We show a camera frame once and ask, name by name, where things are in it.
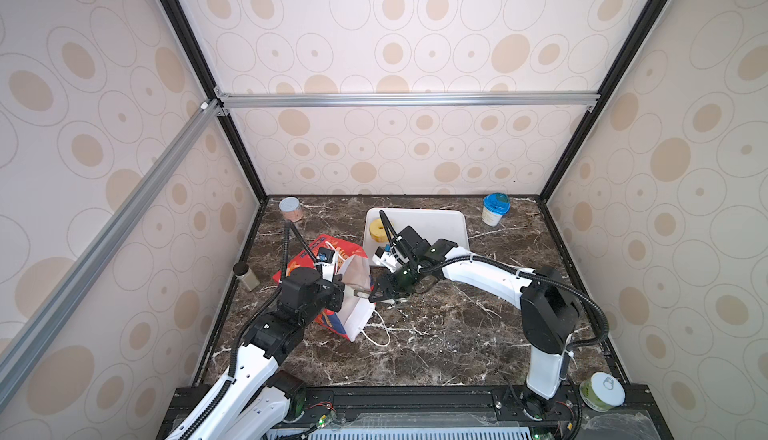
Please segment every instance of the yellow tape roll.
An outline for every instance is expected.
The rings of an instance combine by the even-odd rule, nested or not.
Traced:
[[[386,232],[384,232],[384,224],[382,219],[377,218],[368,226],[368,232],[371,234],[371,238],[379,243],[386,243]]]

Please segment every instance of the white can lid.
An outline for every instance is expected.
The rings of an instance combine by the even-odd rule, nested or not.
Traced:
[[[293,212],[299,208],[299,199],[296,197],[285,197],[280,201],[280,209],[283,212]]]
[[[612,407],[624,403],[624,388],[619,381],[607,373],[597,372],[590,379],[592,391],[601,401]]]

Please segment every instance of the horizontal metal bar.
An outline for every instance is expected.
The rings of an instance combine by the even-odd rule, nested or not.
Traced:
[[[115,212],[85,253],[67,272],[58,289],[19,333],[18,340],[12,344],[10,351],[0,362],[0,412],[11,401],[125,238],[166,186],[210,120],[220,112],[217,100],[207,102],[206,109],[198,111],[187,122],[139,182],[129,199]]]
[[[597,92],[411,92],[402,94],[222,94],[227,109],[244,107],[593,106]]]

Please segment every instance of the can lid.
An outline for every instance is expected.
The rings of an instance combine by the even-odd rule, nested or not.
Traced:
[[[293,212],[299,208],[299,199],[296,197],[285,197],[280,201],[280,209],[283,212]]]
[[[612,407],[624,403],[624,388],[616,378],[604,372],[597,372],[590,378],[590,382],[592,391],[602,402]]]
[[[235,263],[234,267],[232,267],[232,273],[234,273],[238,277],[240,275],[245,275],[246,273],[248,273],[248,264],[245,262]]]
[[[504,215],[509,212],[509,197],[506,194],[495,193],[487,195],[482,203],[485,205],[485,208],[494,214]]]

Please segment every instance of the green can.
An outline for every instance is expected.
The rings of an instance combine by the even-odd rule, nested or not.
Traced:
[[[607,373],[597,372],[584,380],[579,387],[581,398],[587,407],[596,412],[607,412],[624,403],[624,388]]]

